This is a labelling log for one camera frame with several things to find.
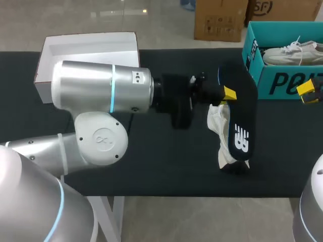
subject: silver robot arm segment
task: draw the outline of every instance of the silver robot arm segment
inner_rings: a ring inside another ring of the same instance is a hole
[[[86,197],[12,149],[0,161],[1,241],[106,242]]]
[[[16,140],[0,145],[17,151],[56,177],[97,167],[81,156],[75,133]]]
[[[57,108],[71,113],[83,159],[109,165],[125,154],[128,136],[108,112],[146,112],[153,79],[146,68],[63,61],[54,67],[51,95]]]

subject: shoe insole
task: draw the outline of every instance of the shoe insole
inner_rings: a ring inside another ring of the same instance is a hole
[[[237,100],[227,100],[230,108],[229,152],[236,160],[249,160],[255,145],[257,86],[246,67],[237,64],[219,67],[218,81],[237,94]]]

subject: tiled floor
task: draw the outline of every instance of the tiled floor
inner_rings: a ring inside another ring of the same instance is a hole
[[[108,31],[136,31],[141,49],[243,45],[193,40],[193,30],[194,13],[179,0],[0,1],[0,51],[40,51],[48,35]],[[292,217],[288,199],[127,197],[122,238],[292,242]]]
[[[123,242],[293,242],[288,199],[127,197]]]

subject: black tabletop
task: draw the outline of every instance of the black tabletop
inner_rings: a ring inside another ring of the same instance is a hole
[[[39,53],[0,53],[0,143],[68,133],[70,115],[42,104],[33,85]],[[141,50],[154,77],[207,72],[243,64],[241,49]],[[189,130],[174,130],[167,114],[136,114],[129,146],[117,163],[69,174],[65,182],[87,196],[299,197],[321,148],[322,105],[258,101],[256,147],[244,175],[219,170],[219,137],[207,129],[208,105],[197,105]],[[129,114],[116,114],[128,127]]]

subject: teal shoe box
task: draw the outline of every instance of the teal shoe box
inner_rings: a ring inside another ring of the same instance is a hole
[[[323,22],[249,22],[242,58],[256,82],[259,99],[299,99],[296,87],[316,76],[323,66],[266,66],[261,48],[290,45],[297,40],[323,43]]]

